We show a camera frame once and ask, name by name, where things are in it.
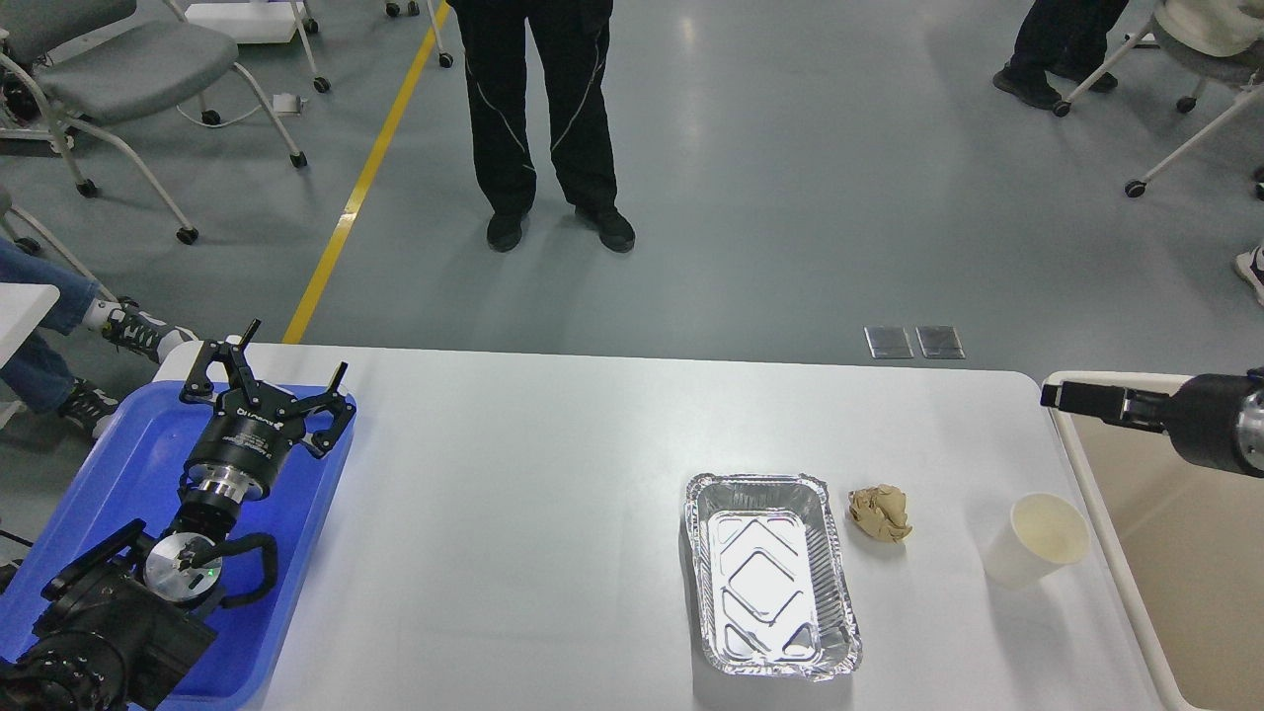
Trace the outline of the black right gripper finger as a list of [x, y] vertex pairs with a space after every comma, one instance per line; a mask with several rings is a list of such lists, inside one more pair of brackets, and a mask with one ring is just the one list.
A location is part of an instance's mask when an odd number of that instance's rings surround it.
[[1043, 385], [1040, 405], [1057, 411], [1091, 416], [1115, 428], [1165, 431], [1160, 410], [1170, 396], [1115, 385], [1066, 381]]

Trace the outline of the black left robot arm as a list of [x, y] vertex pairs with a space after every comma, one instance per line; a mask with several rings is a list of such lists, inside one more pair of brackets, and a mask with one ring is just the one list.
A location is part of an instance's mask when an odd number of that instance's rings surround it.
[[5, 710], [233, 710], [276, 660], [356, 402], [240, 342], [123, 402], [3, 597]]

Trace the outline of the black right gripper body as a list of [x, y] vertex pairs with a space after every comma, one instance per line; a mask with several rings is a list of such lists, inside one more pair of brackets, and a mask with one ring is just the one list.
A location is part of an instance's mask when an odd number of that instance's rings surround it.
[[1261, 377], [1191, 378], [1165, 401], [1165, 431], [1189, 463], [1261, 478]]

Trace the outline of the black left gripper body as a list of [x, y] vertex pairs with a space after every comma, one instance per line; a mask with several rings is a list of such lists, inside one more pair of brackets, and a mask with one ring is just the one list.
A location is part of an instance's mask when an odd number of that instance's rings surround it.
[[185, 404], [212, 407], [185, 462], [190, 490], [214, 490], [235, 501], [265, 498], [289, 450], [306, 434], [308, 400], [287, 390], [265, 390], [257, 407], [239, 390], [214, 397], [185, 393]]

